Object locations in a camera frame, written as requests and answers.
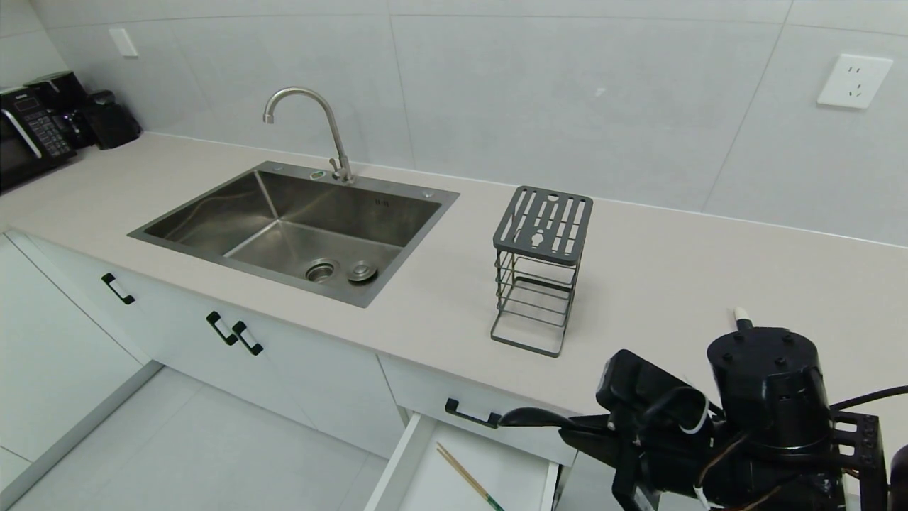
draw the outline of white cabinet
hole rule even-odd
[[[155,344],[157,338],[143,311],[143,300],[135,289],[133,276],[42,239],[31,236],[26,239],[37,247],[50,266],[43,265],[37,256],[32,259],[35,264],[121,346],[140,362],[148,362],[145,349]],[[17,239],[16,243],[25,250],[26,242]],[[136,347],[141,348],[140,353],[135,353]]]
[[[0,443],[35,461],[142,366],[0,235]]]
[[[264,346],[262,354],[316,429],[391,456],[404,421],[374,353],[273,318],[228,311],[247,325],[247,341],[254,336]]]
[[[145,349],[158,362],[250,403],[313,427],[290,397],[271,361],[254,355],[232,328],[241,321],[224,304],[139,276],[131,285],[158,331]],[[247,331],[243,337],[255,343]]]
[[[442,445],[504,509],[552,511],[557,463],[413,414],[366,511],[491,509],[442,456]]]
[[[405,423],[372,352],[34,243],[150,358],[371,453],[394,451]]]
[[[399,406],[561,465],[574,463],[577,450],[554,427],[498,427],[496,416],[537,404],[389,356],[380,361]]]

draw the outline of wall switch plate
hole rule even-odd
[[[116,49],[120,52],[120,55],[129,57],[139,56],[139,52],[135,50],[133,40],[129,38],[129,33],[126,32],[125,28],[111,28],[110,33],[113,43],[116,45]]]
[[[888,58],[841,54],[816,102],[866,108],[892,66],[893,61]]]

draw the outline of white countertop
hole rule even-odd
[[[908,249],[897,246],[597,200],[567,340],[553,359],[489,339],[491,238],[512,186],[355,165],[360,175],[460,192],[365,309],[127,237],[265,160],[329,169],[320,158],[146,134],[0,197],[0,231],[577,414],[603,413],[594,393],[623,347],[717,402],[706,347],[734,329],[735,306],[812,339],[831,402],[908,383]],[[882,418],[889,455],[908,444],[908,396],[855,410]]]

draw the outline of sink basin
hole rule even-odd
[[[365,307],[457,197],[265,162],[129,236]]]

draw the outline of faucet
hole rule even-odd
[[[350,170],[350,159],[347,158],[347,153],[343,150],[341,133],[338,131],[337,122],[334,120],[334,111],[331,110],[331,105],[328,105],[328,101],[322,97],[321,94],[303,87],[283,88],[268,98],[268,103],[265,104],[265,112],[262,114],[262,121],[265,124],[273,125],[274,107],[288,95],[296,94],[311,97],[316,103],[321,105],[321,108],[325,111],[325,115],[328,117],[328,126],[331,128],[331,136],[334,137],[334,145],[338,149],[338,160],[340,160],[340,167],[338,167],[338,163],[334,161],[334,158],[328,160],[331,163],[331,166],[334,167],[334,174],[332,174],[332,176],[334,179],[340,180],[344,185],[352,185],[353,172]]]

